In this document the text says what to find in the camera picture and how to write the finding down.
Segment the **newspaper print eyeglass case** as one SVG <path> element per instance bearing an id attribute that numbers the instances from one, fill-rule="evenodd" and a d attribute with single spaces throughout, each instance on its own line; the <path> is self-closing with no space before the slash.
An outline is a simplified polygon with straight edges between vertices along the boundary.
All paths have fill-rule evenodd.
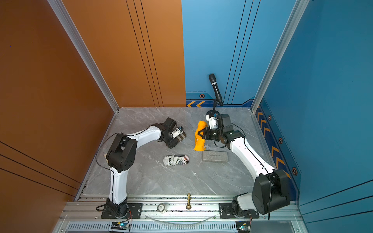
<path id="1" fill-rule="evenodd" d="M 163 163 L 165 166 L 186 165 L 189 163 L 189 156 L 186 154 L 167 155 L 163 158 Z"/>

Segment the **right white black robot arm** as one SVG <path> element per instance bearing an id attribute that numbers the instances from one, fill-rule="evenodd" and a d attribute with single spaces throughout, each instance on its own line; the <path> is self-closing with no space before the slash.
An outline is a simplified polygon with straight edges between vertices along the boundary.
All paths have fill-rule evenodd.
<path id="1" fill-rule="evenodd" d="M 196 131 L 198 140 L 221 142 L 245 165 L 254 179 L 251 193 L 235 196 L 231 202 L 234 215 L 242 218 L 255 210 L 262 215 L 290 205 L 289 177 L 284 170 L 268 164 L 252 148 L 241 128 L 234 129 L 228 114 L 210 110 L 206 114 L 204 127 Z"/>

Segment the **plaid eyeglass case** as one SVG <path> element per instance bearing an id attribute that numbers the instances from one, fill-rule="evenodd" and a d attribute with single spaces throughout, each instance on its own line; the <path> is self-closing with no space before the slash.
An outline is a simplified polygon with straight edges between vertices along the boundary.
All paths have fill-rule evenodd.
<path id="1" fill-rule="evenodd" d="M 176 142 L 179 143 L 181 141 L 183 141 L 184 139 L 186 138 L 186 133 L 185 132 L 182 132 L 180 135 L 178 135 L 175 139 L 176 139 Z"/>

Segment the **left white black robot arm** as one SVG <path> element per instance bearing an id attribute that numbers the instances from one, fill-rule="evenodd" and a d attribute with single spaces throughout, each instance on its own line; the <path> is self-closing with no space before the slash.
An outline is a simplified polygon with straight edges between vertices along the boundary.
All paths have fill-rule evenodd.
<path id="1" fill-rule="evenodd" d="M 128 172 L 135 162 L 137 149 L 152 141 L 164 142 L 169 149 L 186 138 L 182 126 L 172 118 L 163 123 L 150 125 L 147 129 L 126 135 L 117 133 L 106 154 L 111 171 L 110 193 L 104 205 L 104 212 L 115 218 L 124 218 L 129 213 L 127 197 Z"/>

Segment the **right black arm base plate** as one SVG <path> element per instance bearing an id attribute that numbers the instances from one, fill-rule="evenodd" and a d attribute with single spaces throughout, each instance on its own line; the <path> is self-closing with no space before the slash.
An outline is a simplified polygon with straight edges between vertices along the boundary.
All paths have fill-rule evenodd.
<path id="1" fill-rule="evenodd" d="M 258 211 L 254 209 L 242 210 L 235 203 L 219 203 L 220 218 L 259 218 Z"/>

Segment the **orange fluffy cloth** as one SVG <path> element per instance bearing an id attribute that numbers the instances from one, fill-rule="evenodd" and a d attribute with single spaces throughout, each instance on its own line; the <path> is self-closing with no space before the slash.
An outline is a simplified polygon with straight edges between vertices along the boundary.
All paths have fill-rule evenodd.
<path id="1" fill-rule="evenodd" d="M 195 151 L 206 150 L 206 141 L 203 139 L 203 130 L 205 129 L 205 127 L 207 127 L 207 123 L 205 121 L 199 121 L 197 130 L 195 132 Z"/>

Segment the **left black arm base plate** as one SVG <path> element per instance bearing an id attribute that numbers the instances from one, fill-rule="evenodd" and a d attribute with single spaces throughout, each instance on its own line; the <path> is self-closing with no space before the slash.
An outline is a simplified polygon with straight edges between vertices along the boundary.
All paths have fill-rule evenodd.
<path id="1" fill-rule="evenodd" d="M 128 203 L 125 215 L 116 214 L 107 205 L 104 206 L 101 219 L 140 219 L 142 214 L 142 203 Z"/>

